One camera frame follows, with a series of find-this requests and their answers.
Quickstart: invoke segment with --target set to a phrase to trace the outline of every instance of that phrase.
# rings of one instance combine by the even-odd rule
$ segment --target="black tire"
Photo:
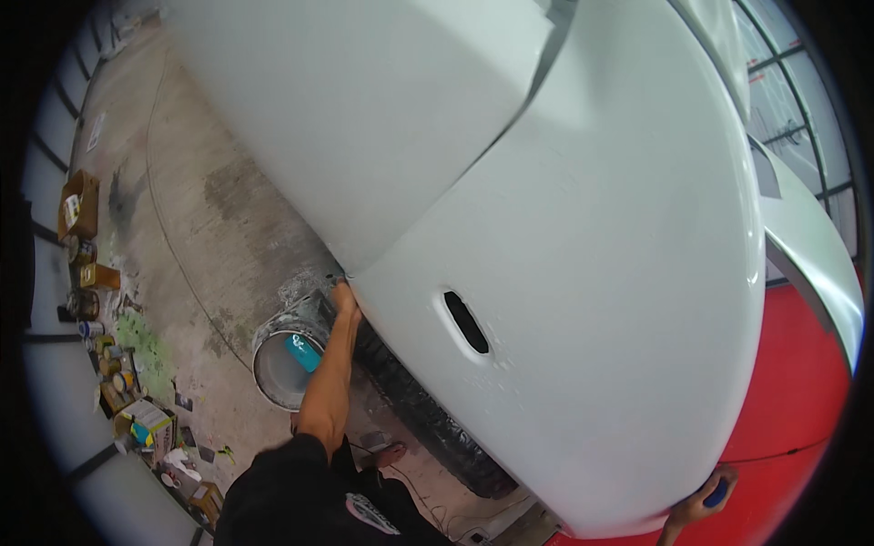
[[[400,421],[465,487],[495,500],[516,490],[510,475],[443,411],[366,322],[358,332],[355,360]]]

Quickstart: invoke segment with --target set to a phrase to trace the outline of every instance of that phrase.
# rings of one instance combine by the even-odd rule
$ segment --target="concrete floor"
[[[105,113],[97,146],[86,151]],[[233,449],[198,471],[226,492],[261,450],[288,439],[288,413],[252,378],[253,331],[295,299],[326,286],[336,263],[214,112],[153,18],[98,71],[84,111],[75,169],[101,180],[98,262],[122,270],[103,294],[103,319],[136,346],[149,394],[190,426],[200,445]],[[122,305],[126,294],[142,315]],[[174,405],[174,387],[193,400]],[[403,440],[409,452],[385,474],[411,480],[422,514],[458,539],[496,536],[534,503],[519,488],[476,497],[397,420],[355,368],[347,433]]]

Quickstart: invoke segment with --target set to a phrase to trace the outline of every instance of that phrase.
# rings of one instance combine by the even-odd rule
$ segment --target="white car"
[[[167,20],[380,362],[433,397],[411,411],[436,400],[503,469],[485,494],[505,471],[576,536],[657,529],[744,402],[766,247],[855,366],[839,235],[766,150],[780,198],[760,195],[727,0],[185,0]]]

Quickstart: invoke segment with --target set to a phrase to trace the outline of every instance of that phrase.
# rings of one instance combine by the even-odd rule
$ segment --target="man's arm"
[[[331,292],[336,303],[336,319],[328,346],[318,368],[309,379],[301,402],[298,432],[318,438],[328,453],[328,462],[343,443],[343,430],[349,416],[349,381],[352,350],[361,322],[361,309],[352,289],[340,280]]]
[[[704,499],[716,490],[720,478],[728,482],[725,497],[715,507],[707,508],[704,505]],[[700,491],[692,494],[685,501],[680,501],[670,510],[670,516],[668,516],[668,520],[664,523],[662,534],[658,537],[658,542],[655,545],[671,546],[676,538],[680,536],[680,532],[683,531],[686,525],[703,520],[709,515],[722,512],[722,509],[725,508],[725,504],[728,502],[728,497],[732,496],[732,491],[734,491],[734,486],[737,483],[738,471],[734,468],[722,466],[714,470]]]

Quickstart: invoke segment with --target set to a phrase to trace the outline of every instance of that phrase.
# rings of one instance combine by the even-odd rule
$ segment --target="air intake opening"
[[[449,308],[449,313],[458,325],[458,329],[464,334],[464,339],[468,340],[470,346],[481,355],[489,352],[489,342],[486,341],[486,336],[476,325],[474,316],[470,313],[468,306],[461,301],[461,298],[455,292],[445,292],[443,299],[446,301],[446,307]]]

